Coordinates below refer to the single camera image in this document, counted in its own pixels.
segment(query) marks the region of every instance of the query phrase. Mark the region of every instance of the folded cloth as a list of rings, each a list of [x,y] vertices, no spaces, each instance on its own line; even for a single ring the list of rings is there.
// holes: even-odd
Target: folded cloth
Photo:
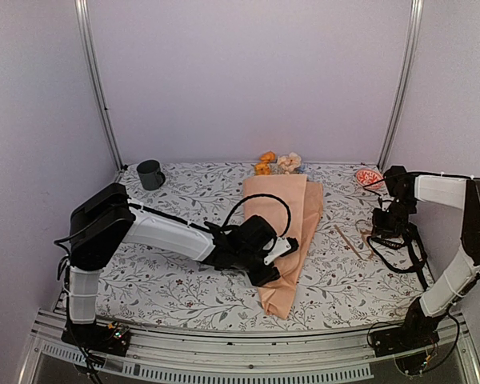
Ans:
[[[263,309],[267,314],[287,318],[294,303],[297,280],[310,248],[323,212],[323,186],[308,182],[304,174],[275,174],[254,176],[243,183],[244,196],[273,194],[290,207],[291,224],[286,236],[296,238],[296,252],[274,262],[279,269],[280,279],[258,289]],[[286,226],[286,209],[270,198],[254,198],[244,205],[245,218],[257,214],[262,216],[280,234]]]

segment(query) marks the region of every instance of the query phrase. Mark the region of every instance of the leaf pattern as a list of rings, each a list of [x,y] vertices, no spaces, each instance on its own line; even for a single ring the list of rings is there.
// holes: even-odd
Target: leaf pattern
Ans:
[[[267,316],[244,272],[216,271],[151,246],[121,244],[99,283],[97,313],[108,318],[201,330],[327,330],[403,319],[422,292],[414,274],[392,274],[367,249],[375,195],[357,185],[360,166],[305,164],[309,180],[324,185],[324,212],[299,279],[288,319]],[[145,191],[135,167],[120,181],[130,196],[192,222],[221,223],[242,198],[249,163],[179,163],[163,167],[166,184]],[[242,210],[233,218],[241,223]],[[356,248],[347,245],[343,236]],[[406,250],[384,249],[403,268]],[[429,271],[426,278],[432,282]]]

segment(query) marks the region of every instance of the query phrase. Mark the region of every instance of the mug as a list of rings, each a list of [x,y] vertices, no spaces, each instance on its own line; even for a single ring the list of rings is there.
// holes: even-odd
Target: mug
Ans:
[[[160,168],[160,162],[156,160],[145,160],[137,166],[138,178],[141,180],[142,188],[145,190],[157,190],[164,182],[166,176]]]

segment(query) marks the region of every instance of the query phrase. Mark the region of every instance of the wall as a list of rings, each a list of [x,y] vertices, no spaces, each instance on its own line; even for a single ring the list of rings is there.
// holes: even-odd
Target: wall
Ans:
[[[70,212],[114,175],[74,4],[0,0],[0,384],[48,308]]]
[[[409,93],[389,164],[480,176],[480,1],[425,2]],[[438,276],[458,247],[460,211],[421,204]],[[480,357],[480,283],[462,303]]]
[[[411,1],[89,3],[125,162],[376,162]]]

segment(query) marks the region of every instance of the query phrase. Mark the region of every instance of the red bowl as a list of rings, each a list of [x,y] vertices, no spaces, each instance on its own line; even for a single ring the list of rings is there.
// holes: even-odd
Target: red bowl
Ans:
[[[378,182],[383,179],[382,175],[377,172],[376,170],[371,170],[369,168],[361,168],[355,173],[355,178],[358,181],[359,185],[361,186],[368,186],[373,182]],[[378,190],[382,187],[383,182],[378,184],[373,184],[372,186],[368,186],[370,190]]]

